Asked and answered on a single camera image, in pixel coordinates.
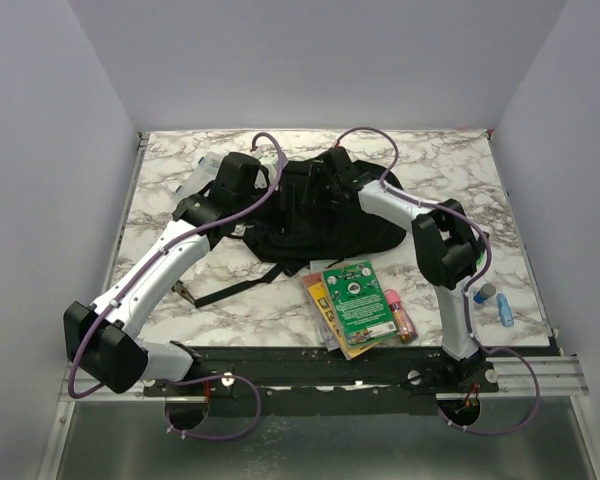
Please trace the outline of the black student backpack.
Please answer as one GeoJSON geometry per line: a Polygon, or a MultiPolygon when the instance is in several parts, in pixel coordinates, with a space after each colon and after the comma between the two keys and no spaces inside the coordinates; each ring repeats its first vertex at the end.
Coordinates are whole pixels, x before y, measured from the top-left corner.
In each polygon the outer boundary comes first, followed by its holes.
{"type": "MultiPolygon", "coordinates": [[[[309,207],[310,160],[287,163],[277,192],[245,219],[248,227],[239,239],[257,259],[270,263],[272,268],[260,278],[197,298],[196,308],[225,300],[258,284],[269,284],[281,274],[292,277],[313,260],[335,263],[384,253],[405,239],[404,229],[363,212],[357,203],[336,209],[309,207]]],[[[384,172],[383,167],[374,163],[352,162],[359,172],[355,186],[363,181],[377,180],[384,172]]]]}

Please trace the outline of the grey bottle blue cap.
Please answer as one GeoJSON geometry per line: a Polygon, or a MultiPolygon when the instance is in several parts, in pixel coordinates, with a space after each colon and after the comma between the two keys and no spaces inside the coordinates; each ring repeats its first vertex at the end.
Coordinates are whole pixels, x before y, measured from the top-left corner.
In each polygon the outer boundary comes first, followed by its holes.
{"type": "Polygon", "coordinates": [[[473,300],[476,304],[484,304],[496,294],[496,287],[491,283],[485,283],[474,293],[473,300]]]}

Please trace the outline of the light blue small bottle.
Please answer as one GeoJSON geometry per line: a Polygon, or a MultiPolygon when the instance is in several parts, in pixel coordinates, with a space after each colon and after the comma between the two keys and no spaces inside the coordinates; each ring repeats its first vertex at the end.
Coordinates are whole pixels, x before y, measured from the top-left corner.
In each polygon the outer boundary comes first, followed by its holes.
{"type": "Polygon", "coordinates": [[[514,325],[514,316],[508,301],[507,296],[500,292],[496,295],[496,303],[501,324],[510,328],[514,325]]]}

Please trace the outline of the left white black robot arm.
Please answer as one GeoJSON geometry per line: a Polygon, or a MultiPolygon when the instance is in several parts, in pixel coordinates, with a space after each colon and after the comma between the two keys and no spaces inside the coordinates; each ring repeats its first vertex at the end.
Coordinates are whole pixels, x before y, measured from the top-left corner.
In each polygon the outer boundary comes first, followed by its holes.
{"type": "Polygon", "coordinates": [[[86,397],[75,380],[83,370],[106,387],[124,393],[142,380],[164,380],[181,395],[202,380],[195,356],[173,342],[152,343],[139,335],[148,317],[182,275],[202,260],[235,226],[261,210],[281,180],[285,156],[265,167],[252,155],[227,154],[215,178],[181,199],[157,241],[119,281],[89,305],[72,303],[63,315],[71,363],[68,393],[86,397]]]}

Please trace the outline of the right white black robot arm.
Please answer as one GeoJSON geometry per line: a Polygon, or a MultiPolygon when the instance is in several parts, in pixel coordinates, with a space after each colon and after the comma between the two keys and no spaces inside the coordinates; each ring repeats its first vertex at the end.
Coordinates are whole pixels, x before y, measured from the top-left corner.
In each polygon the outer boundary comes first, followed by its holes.
{"type": "Polygon", "coordinates": [[[351,159],[336,146],[311,162],[304,203],[323,217],[322,234],[338,240],[336,257],[385,250],[384,237],[403,231],[413,240],[417,268],[433,286],[442,325],[440,379],[460,392],[485,361],[475,335],[468,289],[491,256],[487,235],[455,199],[435,202],[405,192],[376,164],[351,159]]]}

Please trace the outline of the clear plastic storage box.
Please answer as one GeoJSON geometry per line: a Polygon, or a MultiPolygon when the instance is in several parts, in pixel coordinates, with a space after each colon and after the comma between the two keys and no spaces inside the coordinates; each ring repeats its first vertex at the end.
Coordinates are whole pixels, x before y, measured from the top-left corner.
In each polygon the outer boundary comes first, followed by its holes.
{"type": "Polygon", "coordinates": [[[216,152],[206,153],[194,167],[193,171],[174,192],[174,198],[180,201],[198,193],[213,181],[219,171],[223,156],[216,152]]]}

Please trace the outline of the yellow cover book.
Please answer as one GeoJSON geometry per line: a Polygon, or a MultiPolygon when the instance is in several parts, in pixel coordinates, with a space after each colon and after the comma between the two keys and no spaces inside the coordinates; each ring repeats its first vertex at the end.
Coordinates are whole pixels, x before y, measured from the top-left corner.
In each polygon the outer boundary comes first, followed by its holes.
{"type": "Polygon", "coordinates": [[[359,357],[363,353],[380,344],[380,341],[375,341],[361,347],[348,346],[344,340],[343,334],[340,331],[334,310],[329,304],[328,295],[323,285],[321,274],[310,273],[305,275],[302,277],[302,282],[311,304],[314,306],[317,314],[319,315],[319,320],[323,320],[334,333],[340,346],[340,348],[337,350],[344,355],[346,360],[352,360],[356,357],[359,357]]]}

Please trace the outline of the green cover book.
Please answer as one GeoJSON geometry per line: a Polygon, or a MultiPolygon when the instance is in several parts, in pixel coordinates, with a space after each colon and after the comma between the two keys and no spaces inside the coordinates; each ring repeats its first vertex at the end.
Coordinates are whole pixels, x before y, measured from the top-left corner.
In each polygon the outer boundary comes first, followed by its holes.
{"type": "Polygon", "coordinates": [[[348,347],[362,348],[398,335],[393,314],[369,260],[328,268],[321,277],[348,347]]]}

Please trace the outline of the thin booklet under books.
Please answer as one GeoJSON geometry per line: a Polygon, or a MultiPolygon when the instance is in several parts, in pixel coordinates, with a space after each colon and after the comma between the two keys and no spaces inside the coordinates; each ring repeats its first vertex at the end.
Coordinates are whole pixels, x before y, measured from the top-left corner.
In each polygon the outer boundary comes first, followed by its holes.
{"type": "Polygon", "coordinates": [[[334,351],[340,348],[336,336],[323,320],[318,321],[318,331],[322,338],[322,343],[326,346],[328,351],[334,351]]]}

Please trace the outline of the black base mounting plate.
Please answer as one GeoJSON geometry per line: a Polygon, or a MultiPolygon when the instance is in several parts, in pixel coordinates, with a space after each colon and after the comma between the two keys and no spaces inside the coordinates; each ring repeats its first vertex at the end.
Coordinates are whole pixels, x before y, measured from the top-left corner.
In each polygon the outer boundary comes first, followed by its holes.
{"type": "Polygon", "coordinates": [[[441,397],[498,390],[492,363],[477,357],[455,367],[438,347],[375,347],[353,360],[319,347],[196,351],[195,378],[226,378],[205,386],[158,381],[145,388],[145,396],[175,406],[207,399],[214,416],[249,415],[256,394],[264,416],[434,415],[441,397]]]}

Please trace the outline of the yellow handled pliers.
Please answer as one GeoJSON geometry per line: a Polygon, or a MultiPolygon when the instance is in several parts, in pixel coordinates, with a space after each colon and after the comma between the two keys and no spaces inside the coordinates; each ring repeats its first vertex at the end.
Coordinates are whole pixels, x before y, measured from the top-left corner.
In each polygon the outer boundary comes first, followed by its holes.
{"type": "Polygon", "coordinates": [[[196,304],[196,299],[191,295],[187,287],[181,282],[177,281],[172,287],[171,290],[179,295],[181,298],[186,300],[192,305],[196,304]]]}

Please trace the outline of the aluminium extrusion rail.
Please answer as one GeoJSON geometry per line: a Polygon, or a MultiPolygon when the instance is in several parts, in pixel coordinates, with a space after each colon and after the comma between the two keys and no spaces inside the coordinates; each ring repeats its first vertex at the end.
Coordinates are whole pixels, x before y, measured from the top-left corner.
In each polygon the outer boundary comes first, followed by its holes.
{"type": "MultiPolygon", "coordinates": [[[[255,373],[247,373],[248,378],[260,391],[261,397],[273,397],[275,394],[317,394],[317,393],[387,393],[390,389],[398,393],[415,396],[435,396],[436,400],[458,400],[464,398],[472,385],[479,385],[475,392],[478,398],[497,397],[571,397],[588,394],[588,386],[577,356],[536,356],[525,359],[531,370],[517,357],[491,357],[488,365],[481,367],[471,380],[461,382],[461,386],[434,386],[433,370],[425,372],[425,367],[414,367],[404,380],[336,380],[335,384],[309,385],[307,382],[265,385],[264,380],[256,381],[255,373]]],[[[205,382],[209,382],[211,397],[226,397],[238,393],[238,387],[245,387],[247,393],[252,392],[242,380],[235,378],[229,371],[223,372],[220,379],[205,380],[202,386],[175,386],[160,384],[158,381],[136,382],[129,390],[117,394],[107,387],[102,387],[84,398],[74,399],[69,395],[68,373],[63,380],[59,399],[61,401],[140,401],[163,399],[172,402],[202,401],[205,382]]]]}

